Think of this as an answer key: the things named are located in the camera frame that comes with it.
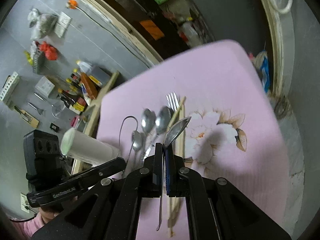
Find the person's left hand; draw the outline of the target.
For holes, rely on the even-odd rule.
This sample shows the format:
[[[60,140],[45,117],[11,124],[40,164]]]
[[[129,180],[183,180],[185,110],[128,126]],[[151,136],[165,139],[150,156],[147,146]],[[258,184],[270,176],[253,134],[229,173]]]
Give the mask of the person's left hand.
[[[50,221],[52,221],[57,215],[59,215],[62,211],[64,211],[69,206],[71,206],[76,200],[77,200],[77,197],[73,197],[72,199],[66,200],[59,204],[40,207],[39,213],[41,215],[41,218],[44,224],[47,224]]]

